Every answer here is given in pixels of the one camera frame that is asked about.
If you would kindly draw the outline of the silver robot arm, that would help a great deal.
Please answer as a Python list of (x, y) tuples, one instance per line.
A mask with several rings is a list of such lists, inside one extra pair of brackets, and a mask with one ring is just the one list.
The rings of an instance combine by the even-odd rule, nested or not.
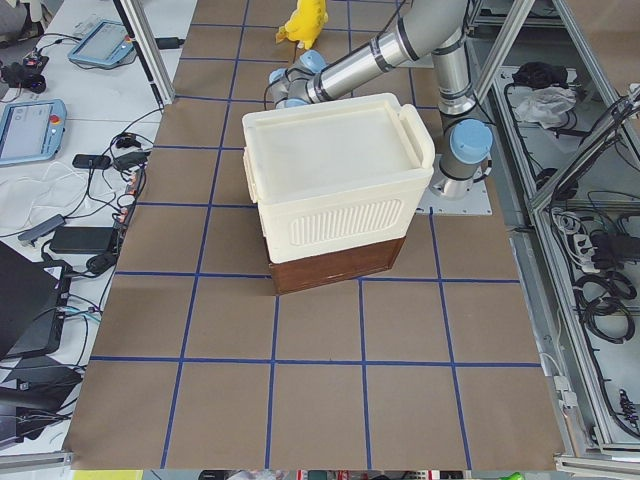
[(416, 109), (391, 93), (348, 92), (429, 55), (445, 107), (474, 106), (466, 68), (462, 1), (418, 1), (395, 26), (328, 64), (308, 50), (273, 71), (271, 112), (243, 120), (252, 198), (264, 204), (373, 193), (417, 202), (434, 174), (435, 147)]

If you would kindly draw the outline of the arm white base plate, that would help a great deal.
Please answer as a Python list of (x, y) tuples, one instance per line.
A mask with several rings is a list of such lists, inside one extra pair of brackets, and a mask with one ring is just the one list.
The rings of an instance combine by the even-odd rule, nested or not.
[(479, 180), (484, 173), (482, 165), (476, 166), (476, 171), (471, 179), (457, 181), (441, 172), (439, 166), (441, 159), (442, 155), (437, 154), (434, 161), (433, 178), (416, 207), (416, 214), (491, 216), (493, 210), (486, 181)]

